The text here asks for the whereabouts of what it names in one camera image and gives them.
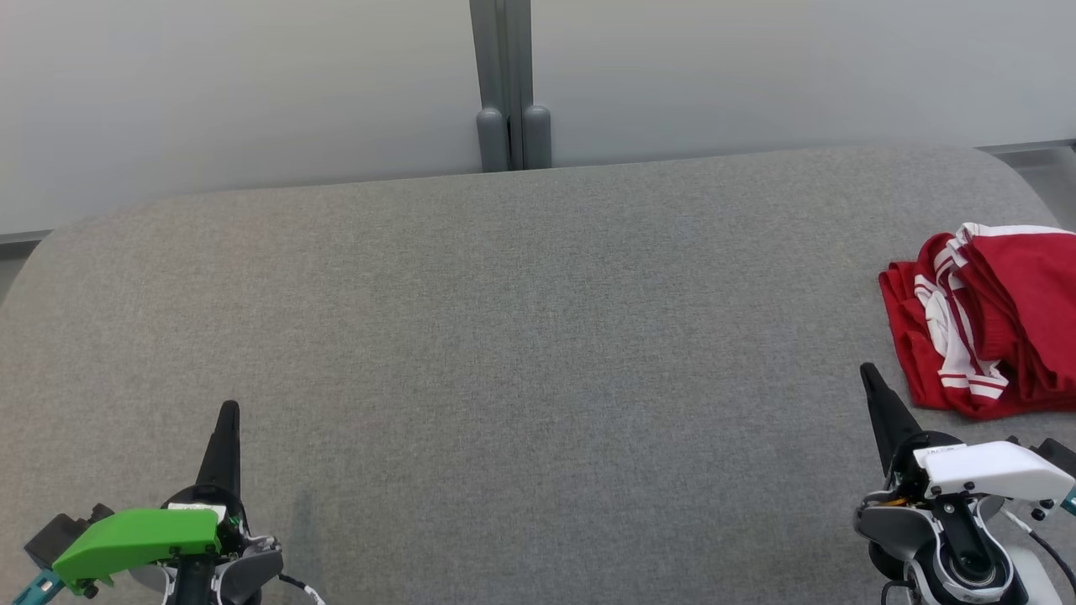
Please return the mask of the red shorts with white stripe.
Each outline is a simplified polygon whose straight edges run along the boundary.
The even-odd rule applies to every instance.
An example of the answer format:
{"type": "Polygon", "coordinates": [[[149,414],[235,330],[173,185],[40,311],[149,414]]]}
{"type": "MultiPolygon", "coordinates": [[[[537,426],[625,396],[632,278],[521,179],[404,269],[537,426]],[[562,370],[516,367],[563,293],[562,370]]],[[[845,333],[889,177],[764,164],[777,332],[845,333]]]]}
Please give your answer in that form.
{"type": "Polygon", "coordinates": [[[1076,233],[963,224],[947,244],[976,357],[1021,406],[1076,407],[1076,233]]]}

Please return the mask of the grey partition post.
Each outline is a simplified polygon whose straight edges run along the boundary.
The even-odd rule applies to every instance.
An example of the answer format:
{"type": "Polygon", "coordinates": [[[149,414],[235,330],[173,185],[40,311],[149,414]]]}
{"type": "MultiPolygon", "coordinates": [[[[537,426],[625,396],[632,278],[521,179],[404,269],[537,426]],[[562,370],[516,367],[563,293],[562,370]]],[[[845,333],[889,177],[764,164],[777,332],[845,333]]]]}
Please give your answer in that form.
{"type": "Polygon", "coordinates": [[[535,103],[530,0],[468,0],[482,107],[482,170],[552,167],[552,115],[535,103]]]}

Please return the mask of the red basketball jersey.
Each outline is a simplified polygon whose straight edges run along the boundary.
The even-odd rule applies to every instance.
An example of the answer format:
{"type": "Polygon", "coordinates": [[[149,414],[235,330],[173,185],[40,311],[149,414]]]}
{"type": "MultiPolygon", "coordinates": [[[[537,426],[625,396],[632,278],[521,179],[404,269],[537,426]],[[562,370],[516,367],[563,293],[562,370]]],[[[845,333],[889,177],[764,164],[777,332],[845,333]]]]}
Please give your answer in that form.
{"type": "Polygon", "coordinates": [[[1007,400],[1003,396],[1007,380],[991,361],[983,363],[973,353],[968,310],[958,299],[963,283],[947,251],[955,233],[931,237],[917,261],[892,263],[879,277],[895,353],[914,404],[973,420],[1076,411],[1076,407],[1027,407],[1007,400]]]}

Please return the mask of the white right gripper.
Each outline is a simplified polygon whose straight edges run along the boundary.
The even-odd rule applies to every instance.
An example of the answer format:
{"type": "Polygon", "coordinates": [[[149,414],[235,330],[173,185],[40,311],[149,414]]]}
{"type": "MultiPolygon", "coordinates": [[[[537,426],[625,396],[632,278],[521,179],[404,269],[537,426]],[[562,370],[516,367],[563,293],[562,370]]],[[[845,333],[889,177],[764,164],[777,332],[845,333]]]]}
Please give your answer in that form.
{"type": "Polygon", "coordinates": [[[1002,497],[1058,504],[1076,487],[1076,477],[1023,445],[911,444],[922,432],[898,393],[870,361],[858,367],[870,417],[884,487],[912,502],[939,497],[1002,497]]]}

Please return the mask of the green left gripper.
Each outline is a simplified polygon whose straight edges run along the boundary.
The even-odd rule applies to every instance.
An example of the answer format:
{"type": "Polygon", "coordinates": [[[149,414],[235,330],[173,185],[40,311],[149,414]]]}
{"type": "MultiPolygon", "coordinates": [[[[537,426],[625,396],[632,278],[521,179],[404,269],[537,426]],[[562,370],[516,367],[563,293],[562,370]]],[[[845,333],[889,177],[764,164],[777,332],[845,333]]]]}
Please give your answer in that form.
{"type": "Polygon", "coordinates": [[[142,566],[178,568],[195,560],[238,558],[250,525],[240,501],[240,405],[220,406],[196,486],[176,492],[158,508],[119,510],[93,522],[54,560],[51,569],[72,592],[142,566]]]}

